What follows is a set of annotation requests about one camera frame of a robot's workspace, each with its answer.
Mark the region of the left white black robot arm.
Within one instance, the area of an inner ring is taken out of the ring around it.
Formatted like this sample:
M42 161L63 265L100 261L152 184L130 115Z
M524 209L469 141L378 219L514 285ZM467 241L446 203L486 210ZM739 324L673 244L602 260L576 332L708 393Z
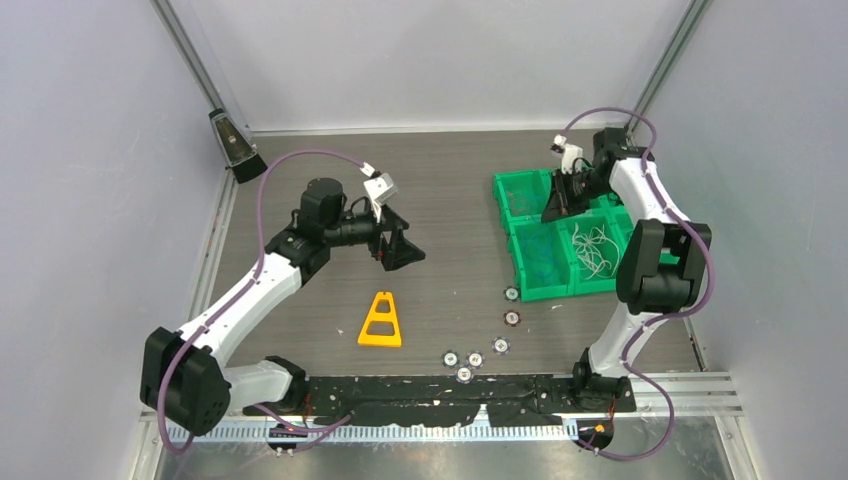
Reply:
M328 263L332 249L364 245L386 271L425 259L404 237L408 222L387 204L397 190L391 176L377 172L364 188L366 206L355 212L339 181L311 180L290 223L236 285L179 329L152 332L143 351L141 402L194 436L249 406L271 403L284 414L298 412L308 390L302 368L279 356L243 367L228 362L275 307Z

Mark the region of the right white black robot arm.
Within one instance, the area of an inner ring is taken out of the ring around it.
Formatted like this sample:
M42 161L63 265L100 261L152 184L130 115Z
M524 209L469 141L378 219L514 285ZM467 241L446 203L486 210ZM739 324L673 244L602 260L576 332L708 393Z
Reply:
M693 223L671 200L649 147L631 146L623 128L607 127L593 136L594 157L563 134L551 150L560 165L551 173L550 194L541 220L551 223L586 212L592 200L614 194L634 229L617 268L619 304L601 337L574 364L568 398L596 410L629 389L631 358L657 327L697 310L710 293L701 288L713 261L712 232Z

